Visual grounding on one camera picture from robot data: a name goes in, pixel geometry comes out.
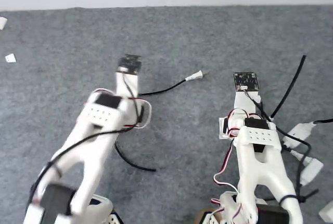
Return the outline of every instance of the black component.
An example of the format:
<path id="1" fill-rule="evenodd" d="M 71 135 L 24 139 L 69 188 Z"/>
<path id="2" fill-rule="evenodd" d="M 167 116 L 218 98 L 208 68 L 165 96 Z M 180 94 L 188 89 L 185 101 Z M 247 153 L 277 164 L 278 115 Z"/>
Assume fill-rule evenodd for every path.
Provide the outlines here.
<path id="1" fill-rule="evenodd" d="M 138 75 L 141 69 L 141 56 L 125 54 L 119 61 L 117 72 Z"/>
<path id="2" fill-rule="evenodd" d="M 224 134 L 227 132 L 227 129 L 228 129 L 228 118 L 225 117 L 224 122 L 223 122 L 223 133 Z"/>
<path id="3" fill-rule="evenodd" d="M 89 203 L 89 205 L 98 205 L 98 204 L 100 204 L 100 201 L 99 201 L 99 200 L 96 200 L 96 199 L 94 199 L 94 198 L 92 198 L 92 199 L 90 200 L 90 203 Z"/>
<path id="4" fill-rule="evenodd" d="M 211 214 L 211 213 L 212 213 L 211 211 L 206 211 L 206 212 L 204 212 L 203 215 L 202 215 L 202 218 L 201 218 L 201 220 L 200 220 L 200 222 L 199 222 L 199 224 L 203 224 L 203 221 L 204 221 L 204 219 L 206 218 L 206 215 L 209 215 L 209 214 Z"/>
<path id="5" fill-rule="evenodd" d="M 166 91 L 169 91 L 169 90 L 171 90 L 171 89 L 173 89 L 173 88 L 175 88 L 175 87 L 181 85 L 183 82 L 186 82 L 186 80 L 184 79 L 184 80 L 180 81 L 179 83 L 177 83 L 177 84 L 175 84 L 175 85 L 173 85 L 173 86 L 171 86 L 171 87 L 169 87 L 169 88 L 167 88 L 167 89 L 165 89 L 165 90 L 154 91 L 154 92 L 148 92 L 148 93 L 140 93 L 139 95 L 141 96 L 141 95 L 157 95 L 157 94 L 161 94 L 161 93 L 164 93 L 164 92 L 166 92 Z"/>
<path id="6" fill-rule="evenodd" d="M 326 119 L 326 120 L 317 120 L 317 121 L 314 121 L 313 123 L 318 124 L 318 123 L 329 123 L 329 122 L 333 122 L 333 118 Z"/>
<path id="7" fill-rule="evenodd" d="M 264 149 L 265 149 L 265 145 L 262 145 L 262 144 L 254 144 L 253 145 L 253 149 L 256 153 L 262 153 L 264 152 Z"/>
<path id="8" fill-rule="evenodd" d="M 101 93 L 95 103 L 103 105 L 110 108 L 118 108 L 120 101 L 120 96 L 109 95 L 106 93 Z"/>
<path id="9" fill-rule="evenodd" d="M 58 214 L 71 215 L 70 203 L 75 190 L 60 184 L 49 184 L 41 199 L 44 214 L 40 224 L 54 224 Z"/>
<path id="10" fill-rule="evenodd" d="M 302 59 L 301 59 L 301 62 L 300 62 L 300 64 L 298 65 L 297 71 L 296 71 L 294 77 L 292 78 L 292 81 L 291 81 L 291 83 L 290 83 L 290 85 L 289 85 L 289 87 L 288 87 L 288 89 L 287 89 L 285 95 L 282 97 L 280 103 L 277 105 L 276 109 L 275 109 L 274 112 L 271 114 L 271 118 L 274 118 L 274 116 L 276 115 L 276 113 L 277 113 L 277 112 L 279 111 L 279 109 L 281 108 L 282 104 L 283 104 L 283 103 L 285 102 L 285 100 L 287 99 L 287 97 L 288 97 L 288 95 L 289 95 L 289 93 L 290 93 L 292 87 L 294 86 L 294 84 L 295 84 L 295 82 L 296 82 L 296 80 L 297 80 L 297 78 L 298 78 L 298 75 L 300 74 L 300 72 L 301 72 L 301 70 L 302 70 L 302 67 L 303 67 L 303 64 L 304 64 L 304 62 L 305 62 L 305 59 L 306 59 L 306 56 L 303 55 L 303 56 L 302 56 Z"/>
<path id="11" fill-rule="evenodd" d="M 280 206 L 257 204 L 258 224 L 289 224 L 288 212 Z"/>
<path id="12" fill-rule="evenodd" d="M 124 224 L 123 220 L 120 218 L 120 216 L 118 215 L 117 212 L 112 211 L 112 214 L 116 215 L 116 217 L 117 217 L 117 219 L 118 219 L 118 221 L 119 221 L 120 224 Z"/>
<path id="13" fill-rule="evenodd" d="M 144 108 L 144 106 L 142 106 L 141 107 L 141 113 L 140 113 L 140 115 L 139 115 L 139 119 L 138 119 L 138 122 L 142 122 L 142 119 L 143 119 L 143 117 L 144 117 L 144 114 L 145 114 L 145 108 Z"/>
<path id="14" fill-rule="evenodd" d="M 236 91 L 259 91 L 257 75 L 253 72 L 234 73 Z"/>
<path id="15" fill-rule="evenodd" d="M 232 196 L 232 198 L 233 198 L 234 202 L 237 202 L 237 194 L 234 194 L 234 195 Z"/>
<path id="16" fill-rule="evenodd" d="M 245 118 L 245 126 L 257 129 L 270 129 L 266 120 Z"/>

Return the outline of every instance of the white connector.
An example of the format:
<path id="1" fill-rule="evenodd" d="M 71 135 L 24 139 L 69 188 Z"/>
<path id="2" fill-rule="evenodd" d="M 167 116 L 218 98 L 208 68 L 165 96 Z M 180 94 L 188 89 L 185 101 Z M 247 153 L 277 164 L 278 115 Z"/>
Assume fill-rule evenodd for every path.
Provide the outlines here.
<path id="1" fill-rule="evenodd" d="M 309 137 L 314 126 L 316 125 L 313 122 L 299 123 L 292 130 L 290 130 L 288 134 L 304 141 Z M 289 148 L 295 148 L 300 144 L 300 142 L 287 136 L 283 137 L 283 141 L 284 144 Z"/>
<path id="2" fill-rule="evenodd" d="M 7 22 L 7 18 L 0 17 L 0 30 L 3 30 Z"/>
<path id="3" fill-rule="evenodd" d="M 333 201 L 328 203 L 326 207 L 320 210 L 319 215 L 324 222 L 333 223 Z"/>
<path id="4" fill-rule="evenodd" d="M 195 80 L 195 79 L 201 79 L 203 78 L 205 75 L 207 75 L 209 73 L 209 71 L 202 71 L 199 70 L 198 72 L 190 75 L 189 77 L 185 78 L 186 81 L 190 81 L 190 80 Z"/>
<path id="5" fill-rule="evenodd" d="M 301 160 L 303 155 L 296 152 L 295 150 L 290 151 L 290 153 L 296 157 L 298 160 Z M 301 173 L 301 184 L 303 186 L 309 184 L 316 176 L 317 174 L 321 171 L 323 168 L 324 164 L 316 159 L 316 158 L 311 158 L 311 157 L 306 157 L 304 162 L 303 162 L 305 168 L 303 169 Z"/>

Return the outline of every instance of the connector plug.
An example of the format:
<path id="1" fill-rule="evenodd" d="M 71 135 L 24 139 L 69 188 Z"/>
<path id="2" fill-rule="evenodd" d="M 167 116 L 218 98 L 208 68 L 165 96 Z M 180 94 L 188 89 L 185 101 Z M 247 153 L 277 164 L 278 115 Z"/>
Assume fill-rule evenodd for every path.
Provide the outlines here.
<path id="1" fill-rule="evenodd" d="M 290 153 L 294 157 L 296 157 L 297 160 L 301 160 L 303 157 L 302 154 L 296 152 L 295 150 L 291 150 Z M 303 162 L 303 165 L 305 166 L 305 168 L 301 173 L 300 183 L 302 184 L 302 186 L 305 186 L 309 184 L 317 176 L 317 174 L 323 168 L 324 164 L 320 160 L 317 160 L 316 158 L 306 157 Z"/>
<path id="2" fill-rule="evenodd" d="M 290 130 L 288 134 L 298 139 L 305 140 L 311 134 L 311 130 L 314 128 L 314 126 L 316 125 L 313 122 L 299 123 L 292 130 Z M 289 148 L 295 148 L 300 144 L 300 142 L 287 136 L 283 137 L 282 140 L 284 141 L 285 146 Z"/>
<path id="3" fill-rule="evenodd" d="M 185 80 L 190 81 L 190 80 L 195 80 L 195 79 L 201 79 L 205 75 L 207 75 L 208 73 L 209 73 L 209 71 L 199 70 L 198 72 L 196 72 L 196 73 L 192 74 L 191 76 L 185 78 Z"/>

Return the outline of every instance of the red and white wire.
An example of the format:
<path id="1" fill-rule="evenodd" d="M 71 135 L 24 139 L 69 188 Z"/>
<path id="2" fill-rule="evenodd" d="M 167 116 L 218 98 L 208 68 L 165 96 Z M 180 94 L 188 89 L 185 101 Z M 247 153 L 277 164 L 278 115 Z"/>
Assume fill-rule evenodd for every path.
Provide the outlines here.
<path id="1" fill-rule="evenodd" d="M 219 199 L 216 199 L 216 198 L 211 198 L 211 199 L 210 199 L 210 202 L 213 203 L 213 204 L 218 204 L 218 205 L 221 204 L 220 200 L 219 200 Z"/>
<path id="2" fill-rule="evenodd" d="M 233 216 L 233 219 L 232 219 L 233 224 L 235 224 L 234 219 L 239 215 L 240 210 L 241 210 L 241 203 L 239 204 L 239 207 L 238 207 L 237 211 L 235 212 L 235 214 Z"/>
<path id="3" fill-rule="evenodd" d="M 229 123 L 230 118 L 234 115 L 234 113 L 237 110 L 243 111 L 246 114 L 246 116 L 249 117 L 248 113 L 244 109 L 242 109 L 242 108 L 234 108 L 233 110 L 230 111 L 230 113 L 227 116 L 227 121 L 228 121 L 228 132 L 227 132 L 227 135 L 230 138 L 237 137 L 237 135 L 238 135 L 238 132 L 235 133 L 234 131 L 239 131 L 239 128 L 238 127 L 231 127 L 230 128 L 230 123 Z"/>
<path id="4" fill-rule="evenodd" d="M 216 213 L 222 212 L 222 211 L 224 211 L 224 207 L 220 207 L 220 208 L 218 208 L 217 210 L 211 212 L 211 213 L 209 214 L 208 223 L 209 223 L 209 221 L 210 221 L 210 219 L 212 218 L 213 215 L 215 215 Z"/>
<path id="5" fill-rule="evenodd" d="M 228 183 L 228 182 L 221 182 L 221 181 L 219 181 L 219 180 L 216 178 L 217 176 L 221 175 L 221 174 L 225 171 L 225 169 L 226 169 L 226 167 L 227 167 L 227 164 L 228 164 L 228 161 L 229 161 L 229 158 L 230 158 L 230 155 L 231 155 L 231 153 L 232 153 L 232 150 L 233 150 L 233 141 L 231 141 L 230 148 L 229 148 L 227 154 L 226 154 L 225 157 L 224 157 L 224 161 L 223 161 L 223 163 L 222 163 L 222 166 L 221 166 L 220 171 L 219 171 L 218 173 L 216 173 L 216 174 L 213 176 L 213 180 L 214 180 L 214 182 L 215 182 L 217 185 L 227 185 L 227 186 L 231 186 L 231 187 L 232 187 L 237 193 L 239 193 L 238 190 L 237 190 L 237 188 L 236 188 L 234 185 L 232 185 L 232 184 L 230 184 L 230 183 Z"/>

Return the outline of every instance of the white cable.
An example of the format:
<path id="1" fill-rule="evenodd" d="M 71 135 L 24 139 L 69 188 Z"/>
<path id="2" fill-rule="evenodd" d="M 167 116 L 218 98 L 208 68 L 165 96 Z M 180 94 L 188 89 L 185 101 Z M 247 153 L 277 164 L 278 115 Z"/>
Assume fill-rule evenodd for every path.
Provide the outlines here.
<path id="1" fill-rule="evenodd" d="M 211 213 L 209 214 L 208 223 L 209 223 L 210 219 L 212 218 L 212 216 L 213 216 L 214 214 L 216 214 L 216 213 L 218 213 L 218 212 L 221 212 L 221 211 L 223 211 L 223 210 L 224 210 L 224 207 L 220 207 L 220 208 L 216 209 L 215 211 L 211 212 Z"/>
<path id="2" fill-rule="evenodd" d="M 233 145 L 231 144 L 230 149 L 228 150 L 228 153 L 227 153 L 227 155 L 226 155 L 226 157 L 225 157 L 225 162 L 224 162 L 224 164 L 223 164 L 223 167 L 221 168 L 221 170 L 220 170 L 218 173 L 214 174 L 214 176 L 213 176 L 213 180 L 214 180 L 214 182 L 215 182 L 217 185 L 227 185 L 227 186 L 231 186 L 231 187 L 235 190 L 235 192 L 237 192 L 237 194 L 239 194 L 237 188 L 236 188 L 234 185 L 232 185 L 232 184 L 230 184 L 230 183 L 228 183 L 228 182 L 221 182 L 221 181 L 219 181 L 219 180 L 216 178 L 216 176 L 221 175 L 221 174 L 225 171 L 232 150 L 233 150 Z"/>
<path id="3" fill-rule="evenodd" d="M 215 182 L 217 185 L 231 186 L 231 187 L 235 190 L 235 192 L 236 192 L 237 194 L 239 194 L 239 191 L 237 190 L 237 188 L 236 188 L 234 185 L 232 185 L 232 184 L 230 184 L 230 183 L 228 183 L 228 182 L 220 182 L 220 181 L 217 181 L 217 179 L 215 178 L 215 176 L 214 176 L 214 182 Z"/>
<path id="4" fill-rule="evenodd" d="M 145 102 L 145 103 L 148 104 L 149 115 L 148 115 L 148 118 L 147 118 L 145 124 L 143 126 L 136 126 L 135 127 L 136 129 L 143 129 L 143 128 L 145 128 L 150 123 L 152 106 L 151 106 L 151 104 L 148 101 L 146 101 L 144 99 L 135 99 L 135 100 L 142 101 L 142 102 Z"/>
<path id="5" fill-rule="evenodd" d="M 191 74 L 190 76 L 188 76 L 187 78 L 185 78 L 185 81 L 191 81 L 191 80 L 195 80 L 195 79 L 201 79 L 205 75 L 207 75 L 208 73 L 209 73 L 209 71 L 199 70 L 198 72 L 196 72 L 194 74 Z"/>

